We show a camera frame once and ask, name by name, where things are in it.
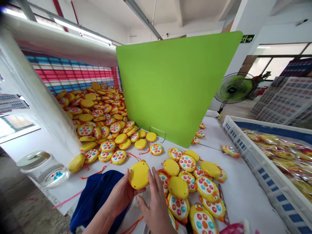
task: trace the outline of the jar lid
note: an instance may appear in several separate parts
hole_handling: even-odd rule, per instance
[[[35,151],[21,158],[16,165],[21,169],[27,170],[36,167],[50,157],[50,154],[43,150]]]

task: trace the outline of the green fan blade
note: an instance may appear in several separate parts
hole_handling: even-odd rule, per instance
[[[228,93],[230,87],[235,87],[236,92],[232,94]],[[252,87],[251,79],[246,79],[244,75],[234,75],[222,81],[222,85],[216,94],[224,101],[237,101],[249,94]]]

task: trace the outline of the concrete floor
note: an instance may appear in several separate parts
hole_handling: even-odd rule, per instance
[[[1,233],[69,233],[71,218],[51,210],[52,203],[6,154],[0,156],[0,178]]]
[[[223,124],[225,116],[232,115],[236,117],[242,117],[246,119],[255,119],[255,115],[250,112],[253,106],[257,101],[254,100],[245,100],[239,103],[227,104],[222,110],[222,119],[220,120],[221,124]]]

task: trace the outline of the green divider board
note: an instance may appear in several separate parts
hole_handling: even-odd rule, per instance
[[[242,36],[229,32],[118,46],[128,118],[188,148]]]

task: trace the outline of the blue cloth bag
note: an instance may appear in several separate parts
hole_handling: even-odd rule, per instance
[[[112,189],[124,175],[118,171],[110,170],[104,174],[91,175],[82,191],[75,212],[71,218],[70,230],[76,233],[80,225],[87,227],[93,217],[107,200]],[[115,219],[109,234],[115,234],[126,215],[128,206]]]

